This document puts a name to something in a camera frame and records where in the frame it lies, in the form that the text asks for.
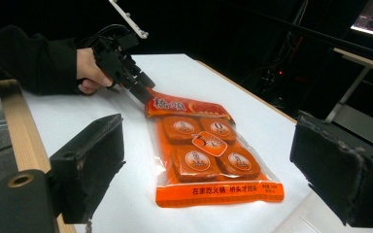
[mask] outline plastic wrap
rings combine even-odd
[[[155,91],[153,95],[146,115],[155,120],[159,147],[158,206],[284,199],[283,185],[238,134],[223,106]]]

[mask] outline black background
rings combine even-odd
[[[118,4],[150,34],[130,53],[185,53],[294,118],[298,110],[325,118],[362,66],[341,58],[326,42],[302,35],[294,35],[296,51],[279,53],[288,31],[254,16],[257,12],[292,22],[303,2],[119,0]],[[300,26],[373,49],[373,37],[350,29],[365,3],[310,0]],[[107,0],[0,0],[0,27],[14,24],[50,40],[80,41],[114,23],[126,25]],[[265,68],[277,60],[274,70]],[[268,70],[283,75],[266,85]],[[349,104],[373,116],[373,72],[368,81],[371,84],[362,84]]]

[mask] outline plastic bag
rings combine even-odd
[[[152,91],[146,116],[155,120],[160,207],[280,202],[284,187],[214,103]]]

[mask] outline black equipment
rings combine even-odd
[[[373,145],[338,125],[301,115],[290,160],[344,224],[373,227]]]
[[[83,47],[93,49],[96,64],[114,80],[112,86],[124,86],[146,104],[153,98],[148,88],[154,88],[155,84],[126,52],[138,44],[135,33],[123,25],[112,24],[87,39]]]
[[[55,218],[88,223],[125,163],[122,118],[97,119],[50,158],[51,170],[26,170],[0,182],[0,232],[57,232]]]

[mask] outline orange food package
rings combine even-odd
[[[160,149],[158,206],[284,200],[283,185],[236,132],[223,106],[152,93],[145,112],[155,120]]]

